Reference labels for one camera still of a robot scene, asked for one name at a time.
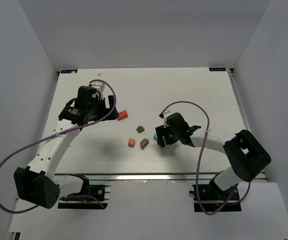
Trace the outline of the green rectangular wood block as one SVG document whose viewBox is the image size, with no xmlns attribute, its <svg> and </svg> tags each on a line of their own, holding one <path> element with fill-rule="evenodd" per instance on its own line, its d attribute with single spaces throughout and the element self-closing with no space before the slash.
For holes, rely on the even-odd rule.
<svg viewBox="0 0 288 240">
<path fill-rule="evenodd" d="M 154 140 L 157 140 L 157 139 L 158 139 L 158 137 L 157 137 L 157 134 L 156 134 L 156 133 L 153 135 L 153 139 L 154 139 Z"/>
</svg>

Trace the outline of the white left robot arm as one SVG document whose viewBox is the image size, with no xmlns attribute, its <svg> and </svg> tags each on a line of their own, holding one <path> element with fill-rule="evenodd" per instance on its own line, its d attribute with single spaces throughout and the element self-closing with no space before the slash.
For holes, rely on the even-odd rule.
<svg viewBox="0 0 288 240">
<path fill-rule="evenodd" d="M 59 177 L 55 172 L 65 152 L 87 124 L 118 118 L 114 94 L 108 96 L 109 104 L 106 104 L 106 86 L 103 81 L 92 80 L 87 86 L 79 87 L 77 97 L 59 114 L 53 129 L 54 137 L 46 140 L 25 168 L 15 170 L 13 177 L 20 199 L 50 209 L 61 198 L 83 200 L 92 197 L 90 180 L 86 176 Z"/>
</svg>

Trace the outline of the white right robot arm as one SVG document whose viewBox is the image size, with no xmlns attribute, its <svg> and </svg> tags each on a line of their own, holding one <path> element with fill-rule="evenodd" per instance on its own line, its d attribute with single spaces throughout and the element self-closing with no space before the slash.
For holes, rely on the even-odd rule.
<svg viewBox="0 0 288 240">
<path fill-rule="evenodd" d="M 181 142 L 185 146 L 205 147 L 226 155 L 230 166 L 209 182 L 210 189 L 218 195 L 240 182 L 252 182 L 272 161 L 268 152 L 246 129 L 234 134 L 210 136 L 199 125 L 189 126 L 178 112 L 162 113 L 159 117 L 163 119 L 163 125 L 157 126 L 155 132 L 161 148 Z"/>
</svg>

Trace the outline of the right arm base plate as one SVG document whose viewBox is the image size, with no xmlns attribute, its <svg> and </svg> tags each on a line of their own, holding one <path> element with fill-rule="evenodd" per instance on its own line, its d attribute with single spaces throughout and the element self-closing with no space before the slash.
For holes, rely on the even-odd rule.
<svg viewBox="0 0 288 240">
<path fill-rule="evenodd" d="M 241 204 L 238 202 L 240 200 L 239 191 L 237 189 L 234 189 L 234 187 L 230 187 L 228 190 L 219 193 L 209 184 L 199 184 L 198 190 L 201 204 L 207 212 L 214 212 L 215 210 L 217 210 L 228 198 L 232 190 L 234 190 L 232 197 L 229 199 L 227 204 L 220 210 L 220 212 L 242 211 Z"/>
</svg>

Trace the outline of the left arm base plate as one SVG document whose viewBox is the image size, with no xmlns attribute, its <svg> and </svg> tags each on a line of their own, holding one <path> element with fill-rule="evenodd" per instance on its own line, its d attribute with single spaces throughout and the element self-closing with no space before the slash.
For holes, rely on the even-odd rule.
<svg viewBox="0 0 288 240">
<path fill-rule="evenodd" d="M 58 209 L 105 210 L 111 196 L 111 184 L 91 181 L 84 192 L 70 193 L 58 200 Z"/>
</svg>

